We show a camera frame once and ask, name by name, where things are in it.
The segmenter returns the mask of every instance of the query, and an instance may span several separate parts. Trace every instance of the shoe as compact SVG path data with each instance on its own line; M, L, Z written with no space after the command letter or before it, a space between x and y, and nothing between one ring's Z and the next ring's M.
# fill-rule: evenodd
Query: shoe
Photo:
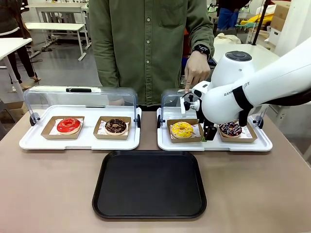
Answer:
M23 83L20 83L19 85L20 85L22 90L27 90L27 89L31 88L31 86L27 86L27 85L25 85Z
M30 79L34 80L35 82L41 81L41 79L36 76L31 77Z

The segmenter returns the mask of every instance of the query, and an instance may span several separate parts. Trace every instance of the watch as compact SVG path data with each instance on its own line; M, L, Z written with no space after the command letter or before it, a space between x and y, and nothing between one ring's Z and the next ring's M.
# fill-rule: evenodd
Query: watch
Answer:
M205 45L196 45L194 48L193 48L193 51L199 51L200 53L202 54L206 54L207 55L207 58L209 58L210 56L210 52L209 52L209 49L208 47L206 47Z

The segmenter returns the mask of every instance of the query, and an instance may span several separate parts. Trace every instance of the cardboard box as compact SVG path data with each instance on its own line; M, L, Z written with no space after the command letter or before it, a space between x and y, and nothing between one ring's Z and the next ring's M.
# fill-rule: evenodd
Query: cardboard box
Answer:
M187 122L190 125L199 125L199 130L200 130L200 137L192 137L192 138L185 138L185 139L181 139L181 138L171 138L171 125L177 123L177 122ZM174 119L174 120L167 120L167 129L169 131L169 136L171 138L172 143L185 143L185 142L201 142L203 135L204 135L204 131L202 129L201 124L199 124L199 120L198 119Z
M247 123L246 126L247 126L249 132L251 133L252 138L224 137L220 133L220 130L219 130L219 127L218 127L219 134L220 134L220 137L221 137L222 141L223 142L234 142L234 143L252 143L252 142L254 142L257 139L257 135L256 135L255 131L253 130L253 128L251 127L251 125L249 123Z
M127 135L102 135L102 134L97 134L98 132L98 129L99 129L99 126L101 124L101 121L109 121L111 119L120 119L120 120L123 120L125 123L128 123L128 134ZM96 126L95 126L95 129L94 129L94 136L97 138L97 139L114 139L114 140L126 140L129 133L130 133L130 129L131 129L131 121L132 119L128 116L101 116L97 123L96 123Z
M290 1L272 1L276 4L276 10L274 11L274 17L278 17L281 19L286 19L288 11L291 6Z
M7 103L5 105L10 110L10 113L15 117L16 120L20 120L28 112L27 106L23 101ZM12 120L10 115L6 111L0 113L0 119Z
M274 16L271 22L271 28L274 28L278 31L282 31L285 24L285 20L279 17Z
M270 36L269 36L269 43L276 46L278 43L278 40L280 39L281 33L282 32L280 32L274 28L271 28L271 32L270 32Z
M49 120L47 125L44 127L41 135L48 140L55 140L55 139L77 139L79 136L79 133L83 127L83 124L81 125L80 129L78 132L69 134L69 135L50 135L51 130L53 129L55 125L55 121L57 119L65 119L65 118L82 118L84 120L84 116L52 116L52 118Z

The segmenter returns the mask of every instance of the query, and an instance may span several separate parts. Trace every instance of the black tray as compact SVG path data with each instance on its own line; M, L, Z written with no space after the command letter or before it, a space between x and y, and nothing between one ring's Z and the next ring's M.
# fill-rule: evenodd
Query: black tray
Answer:
M104 158L92 205L103 218L195 218L207 201L192 154L132 150Z

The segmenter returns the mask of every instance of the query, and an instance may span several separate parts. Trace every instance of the person in green shirt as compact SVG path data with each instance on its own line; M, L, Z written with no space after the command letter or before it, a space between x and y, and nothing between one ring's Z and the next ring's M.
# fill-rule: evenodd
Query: person in green shirt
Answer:
M89 17L100 82L133 88L141 105L160 104L164 90L180 87L185 28L192 49L186 92L209 76L214 36L206 0L90 0Z

